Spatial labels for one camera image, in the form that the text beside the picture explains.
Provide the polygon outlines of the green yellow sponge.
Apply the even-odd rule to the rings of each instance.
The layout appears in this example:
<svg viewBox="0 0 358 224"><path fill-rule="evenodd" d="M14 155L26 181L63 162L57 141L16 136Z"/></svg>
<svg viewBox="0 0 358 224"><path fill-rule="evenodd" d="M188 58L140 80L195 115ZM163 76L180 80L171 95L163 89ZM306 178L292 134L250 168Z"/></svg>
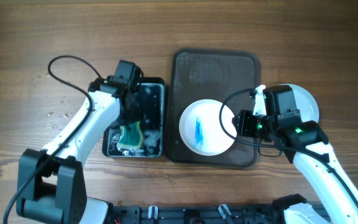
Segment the green yellow sponge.
<svg viewBox="0 0 358 224"><path fill-rule="evenodd" d="M139 149L143 145L144 135L140 121L120 126L121 138L117 146L121 149Z"/></svg>

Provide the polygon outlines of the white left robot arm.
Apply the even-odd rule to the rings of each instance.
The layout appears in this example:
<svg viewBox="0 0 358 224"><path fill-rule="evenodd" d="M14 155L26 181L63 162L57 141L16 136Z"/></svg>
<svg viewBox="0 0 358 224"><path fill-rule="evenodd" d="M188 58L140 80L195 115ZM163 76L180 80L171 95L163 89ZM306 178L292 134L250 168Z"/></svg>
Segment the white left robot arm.
<svg viewBox="0 0 358 224"><path fill-rule="evenodd" d="M17 192L9 202L18 216L43 223L119 223L113 205L86 194L83 167L105 130L118 125L118 146L140 148L142 113L135 98L142 70L119 61L114 75L97 79L82 93L86 99L60 134L41 150L26 149L19 159Z"/></svg>

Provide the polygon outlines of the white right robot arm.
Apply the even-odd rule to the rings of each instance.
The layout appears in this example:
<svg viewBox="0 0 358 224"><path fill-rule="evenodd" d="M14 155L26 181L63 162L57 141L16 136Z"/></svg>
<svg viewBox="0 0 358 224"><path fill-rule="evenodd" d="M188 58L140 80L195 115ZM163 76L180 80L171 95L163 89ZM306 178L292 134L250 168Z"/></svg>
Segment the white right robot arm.
<svg viewBox="0 0 358 224"><path fill-rule="evenodd" d="M249 88L252 110L232 123L235 142L277 149L316 192L333 223L358 223L358 190L341 167L329 138L319 126L314 97L294 84Z"/></svg>

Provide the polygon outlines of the white plate with blue stain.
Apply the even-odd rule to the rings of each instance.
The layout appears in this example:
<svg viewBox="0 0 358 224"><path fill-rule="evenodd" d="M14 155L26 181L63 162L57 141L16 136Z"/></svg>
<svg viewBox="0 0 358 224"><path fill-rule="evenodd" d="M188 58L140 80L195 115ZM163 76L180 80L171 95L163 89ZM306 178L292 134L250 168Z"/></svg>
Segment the white plate with blue stain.
<svg viewBox="0 0 358 224"><path fill-rule="evenodd" d="M234 144L231 136L236 136L237 131L232 124L233 118L234 113L221 102L198 100L189 105L180 117L180 137L197 154L221 154Z"/></svg>

